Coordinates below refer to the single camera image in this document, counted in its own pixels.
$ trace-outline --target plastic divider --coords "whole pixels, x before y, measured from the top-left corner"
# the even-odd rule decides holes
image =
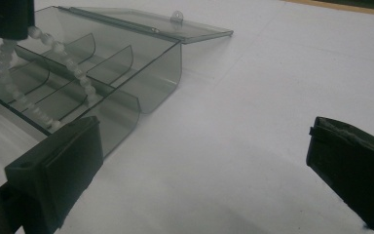
[[[81,63],[86,59],[91,58],[95,52],[95,40],[93,34],[90,33],[71,43],[65,44],[65,52],[68,53],[77,63]],[[62,64],[59,56],[52,50],[48,50],[46,53],[42,54],[42,56]]]
[[[89,77],[110,85],[125,75],[132,67],[132,47],[127,46],[112,57],[87,72]]]
[[[181,43],[177,43],[119,89],[138,98],[141,112],[150,113],[175,90],[180,77]]]
[[[102,139],[104,157],[120,144],[135,128],[140,113],[138,99],[115,90],[82,117],[96,116]]]

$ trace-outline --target beaded strand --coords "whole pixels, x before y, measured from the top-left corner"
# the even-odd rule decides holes
[[[28,35],[33,39],[41,40],[44,45],[50,46],[52,51],[59,55],[66,68],[80,81],[80,85],[84,88],[84,91],[87,94],[89,106],[93,106],[98,100],[96,90],[92,86],[91,80],[87,78],[87,75],[79,67],[78,63],[65,52],[65,46],[63,43],[56,41],[51,34],[43,33],[41,29],[36,26],[30,26],[28,28]],[[46,126],[51,126],[52,130],[56,131],[62,126],[62,124],[58,120],[47,115],[33,102],[29,101],[25,94],[19,90],[17,85],[13,83],[9,68],[13,58],[12,53],[14,52],[17,43],[17,41],[3,39],[3,43],[0,45],[0,83],[5,86],[5,90],[10,93],[16,101],[18,101],[23,107],[30,109],[32,113],[42,121],[42,123]]]

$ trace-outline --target hinged lid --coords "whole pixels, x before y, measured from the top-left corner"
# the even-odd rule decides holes
[[[115,8],[62,8],[74,14],[104,20],[147,33],[160,34],[189,44],[217,37],[229,36],[233,30],[191,22],[183,19],[181,12],[171,17],[133,9]]]

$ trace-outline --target transparent plastic container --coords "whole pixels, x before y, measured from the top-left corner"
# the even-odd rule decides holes
[[[30,38],[16,47],[19,62],[11,68],[14,83],[62,123],[96,116],[104,155],[134,129],[141,112],[152,112],[176,89],[181,44],[233,33],[186,21],[180,12],[166,18],[130,9],[51,7],[35,13],[35,24],[64,43],[65,51],[91,79],[99,102],[89,106],[79,81],[57,55]],[[17,118],[11,119],[19,119],[16,122],[32,135],[52,133],[2,84],[0,111],[15,114]]]

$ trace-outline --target white surface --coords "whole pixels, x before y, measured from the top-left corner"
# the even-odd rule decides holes
[[[316,116],[374,135],[374,16],[277,0],[36,1],[232,28],[183,47],[178,89],[110,155],[57,233],[373,233],[306,166]],[[3,167],[36,142],[0,117]]]

